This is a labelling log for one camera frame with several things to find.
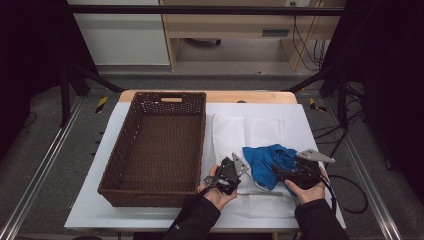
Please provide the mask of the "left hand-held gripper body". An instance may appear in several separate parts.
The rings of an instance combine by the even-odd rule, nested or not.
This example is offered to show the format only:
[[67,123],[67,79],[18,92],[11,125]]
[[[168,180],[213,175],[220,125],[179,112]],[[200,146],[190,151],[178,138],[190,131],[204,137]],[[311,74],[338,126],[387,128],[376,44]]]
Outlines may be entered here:
[[231,195],[241,183],[241,176],[247,173],[249,167],[235,153],[232,158],[224,158],[216,169],[214,176],[207,176],[204,182],[209,188],[217,188],[222,194]]

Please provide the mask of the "white mesh laundry bag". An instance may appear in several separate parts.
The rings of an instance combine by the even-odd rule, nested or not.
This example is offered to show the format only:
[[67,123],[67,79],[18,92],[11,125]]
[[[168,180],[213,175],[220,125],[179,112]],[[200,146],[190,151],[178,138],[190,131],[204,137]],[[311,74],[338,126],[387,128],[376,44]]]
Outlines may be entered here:
[[225,211],[247,218],[292,218],[296,200],[286,186],[278,181],[273,190],[267,190],[251,175],[243,147],[284,146],[284,122],[280,117],[255,117],[218,115],[212,117],[212,143],[216,162],[231,157],[233,153],[249,167],[241,177],[237,198]]

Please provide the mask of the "black metal stand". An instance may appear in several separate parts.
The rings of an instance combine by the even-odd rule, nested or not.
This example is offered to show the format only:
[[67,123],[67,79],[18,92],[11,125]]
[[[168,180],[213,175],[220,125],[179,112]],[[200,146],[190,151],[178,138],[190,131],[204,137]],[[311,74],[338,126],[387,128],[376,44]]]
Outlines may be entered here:
[[347,96],[347,76],[341,67],[337,67],[335,64],[331,64],[319,70],[316,74],[308,77],[306,80],[285,89],[285,92],[296,93],[303,88],[323,80],[324,83],[319,89],[319,94],[322,97],[329,97],[335,91],[337,95],[337,120],[341,124],[341,127],[345,130],[348,129],[347,110],[346,110],[346,96]]
[[91,79],[115,93],[122,93],[124,91],[124,88],[109,82],[98,73],[84,69],[79,65],[66,65],[60,73],[61,127],[64,127],[70,121],[71,117],[69,86],[74,88],[78,96],[87,96],[90,89],[86,83],[86,79]]

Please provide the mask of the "white table mat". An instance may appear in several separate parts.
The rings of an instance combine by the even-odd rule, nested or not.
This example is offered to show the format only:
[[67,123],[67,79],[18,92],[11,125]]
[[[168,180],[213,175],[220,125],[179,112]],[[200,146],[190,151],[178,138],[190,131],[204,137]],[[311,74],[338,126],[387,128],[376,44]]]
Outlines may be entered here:
[[[180,212],[178,208],[114,207],[98,193],[100,181],[129,108],[128,102],[118,102],[115,106],[93,163],[65,223],[67,229],[114,232],[164,231]],[[206,177],[209,169],[217,164],[212,143],[212,117],[215,114],[280,117],[284,122],[285,147],[297,151],[317,148],[304,108],[299,104],[208,103],[201,165],[202,177]],[[217,233],[257,233],[284,232],[297,228],[298,224],[294,216],[292,218],[247,218],[228,213],[224,207],[212,230]]]

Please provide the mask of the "light wooden desk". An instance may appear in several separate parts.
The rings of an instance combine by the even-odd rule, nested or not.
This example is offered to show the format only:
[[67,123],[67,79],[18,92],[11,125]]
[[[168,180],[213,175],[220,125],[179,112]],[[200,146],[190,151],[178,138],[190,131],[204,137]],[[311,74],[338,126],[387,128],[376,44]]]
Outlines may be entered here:
[[[251,6],[343,8],[347,0],[158,0],[162,6]],[[164,14],[168,52],[176,56],[175,41],[183,38],[276,38],[282,43],[292,70],[312,55],[314,40],[328,42],[339,22],[337,16],[174,15]]]

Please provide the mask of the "white cabinet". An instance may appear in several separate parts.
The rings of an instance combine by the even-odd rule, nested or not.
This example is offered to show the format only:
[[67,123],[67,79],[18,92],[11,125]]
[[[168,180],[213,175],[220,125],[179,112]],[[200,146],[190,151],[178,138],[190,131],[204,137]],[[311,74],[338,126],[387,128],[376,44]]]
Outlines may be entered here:
[[96,65],[169,65],[160,14],[75,14]]

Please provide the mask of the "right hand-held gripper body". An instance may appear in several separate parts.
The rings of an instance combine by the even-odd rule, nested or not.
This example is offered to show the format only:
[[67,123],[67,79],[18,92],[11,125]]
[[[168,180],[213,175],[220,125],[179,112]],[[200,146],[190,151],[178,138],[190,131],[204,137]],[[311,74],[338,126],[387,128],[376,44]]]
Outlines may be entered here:
[[295,168],[284,170],[283,178],[289,179],[303,190],[310,189],[321,181],[320,162],[334,163],[335,159],[313,149],[298,152],[294,160]]

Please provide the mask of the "dark curtain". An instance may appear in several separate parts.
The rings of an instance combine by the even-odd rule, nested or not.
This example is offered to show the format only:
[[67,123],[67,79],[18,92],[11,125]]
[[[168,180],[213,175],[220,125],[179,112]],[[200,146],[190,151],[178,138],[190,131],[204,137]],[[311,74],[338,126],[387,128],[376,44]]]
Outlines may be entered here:
[[325,59],[365,91],[364,110],[386,157],[424,204],[424,0],[346,0]]
[[0,160],[67,66],[97,71],[68,0],[0,0]]

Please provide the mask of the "person's right hand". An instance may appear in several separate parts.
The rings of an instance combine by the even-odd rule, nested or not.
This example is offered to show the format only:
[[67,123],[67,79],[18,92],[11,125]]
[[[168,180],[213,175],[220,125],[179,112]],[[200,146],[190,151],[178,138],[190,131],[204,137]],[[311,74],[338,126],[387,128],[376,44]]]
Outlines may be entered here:
[[325,198],[326,186],[322,181],[309,189],[302,189],[289,179],[284,183],[298,197],[301,205]]

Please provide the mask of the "black horizontal frame bar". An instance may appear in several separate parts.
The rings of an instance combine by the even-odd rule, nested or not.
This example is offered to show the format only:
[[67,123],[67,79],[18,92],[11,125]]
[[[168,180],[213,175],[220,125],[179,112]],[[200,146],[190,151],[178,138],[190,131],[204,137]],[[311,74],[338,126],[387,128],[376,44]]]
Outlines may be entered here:
[[73,13],[88,14],[195,14],[195,15],[284,15],[341,16],[340,8],[249,7],[249,6],[147,6],[70,5]]

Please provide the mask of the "yellow black tape marker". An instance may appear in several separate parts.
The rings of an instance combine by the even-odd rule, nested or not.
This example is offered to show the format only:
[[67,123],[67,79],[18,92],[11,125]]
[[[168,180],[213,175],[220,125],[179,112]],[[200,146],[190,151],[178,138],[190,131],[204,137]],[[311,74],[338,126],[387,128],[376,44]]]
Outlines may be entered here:
[[310,109],[317,110],[317,111],[320,111],[320,112],[327,112],[327,108],[322,107],[322,106],[318,106],[316,104],[314,98],[309,98],[309,106],[310,106]]
[[107,96],[103,96],[100,98],[98,105],[96,107],[95,113],[101,113],[106,102],[107,102],[108,97]]

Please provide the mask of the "blue garment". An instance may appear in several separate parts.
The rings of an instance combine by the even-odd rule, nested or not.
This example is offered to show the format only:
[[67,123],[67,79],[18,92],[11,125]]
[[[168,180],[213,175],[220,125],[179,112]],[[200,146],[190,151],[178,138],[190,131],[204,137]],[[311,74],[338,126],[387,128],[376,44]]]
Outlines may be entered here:
[[278,183],[274,167],[289,172],[297,169],[297,151],[280,144],[255,148],[243,147],[242,151],[250,165],[253,180],[267,190],[273,190]]

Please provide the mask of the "person's left hand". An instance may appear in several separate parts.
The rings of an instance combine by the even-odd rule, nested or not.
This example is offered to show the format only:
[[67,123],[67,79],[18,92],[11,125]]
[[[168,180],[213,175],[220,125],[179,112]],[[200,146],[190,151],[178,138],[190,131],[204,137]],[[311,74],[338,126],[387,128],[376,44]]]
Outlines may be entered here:
[[[218,165],[213,165],[209,170],[209,176],[214,176]],[[198,193],[200,193],[207,186],[205,183],[201,183],[197,187]],[[203,195],[204,198],[209,200],[219,211],[222,211],[224,207],[232,200],[237,197],[237,190],[234,190],[231,195],[225,195],[221,193],[217,188],[213,188],[209,190],[207,193]]]

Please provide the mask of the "aluminium floor rail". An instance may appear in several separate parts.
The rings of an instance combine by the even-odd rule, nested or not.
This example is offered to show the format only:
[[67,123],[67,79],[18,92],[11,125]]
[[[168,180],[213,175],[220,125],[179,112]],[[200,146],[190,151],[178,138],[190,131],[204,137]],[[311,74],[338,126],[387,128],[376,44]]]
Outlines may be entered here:
[[353,239],[402,240],[384,201],[390,189],[384,156],[357,101],[347,104],[348,129],[336,131],[340,145],[334,148],[336,163],[328,168],[342,205],[348,234]]
[[44,155],[37,171],[33,175],[13,213],[0,230],[0,240],[14,240],[16,237],[80,113],[83,102],[83,97],[75,98],[68,120],[57,131],[54,140],[50,144],[48,151]]

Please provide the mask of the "brown woven basket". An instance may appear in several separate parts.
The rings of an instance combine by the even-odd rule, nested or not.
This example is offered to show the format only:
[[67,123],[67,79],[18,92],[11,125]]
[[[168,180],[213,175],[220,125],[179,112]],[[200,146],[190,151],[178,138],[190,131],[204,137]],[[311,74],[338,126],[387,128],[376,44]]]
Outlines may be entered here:
[[197,193],[204,92],[137,92],[98,187],[114,207],[181,207]]

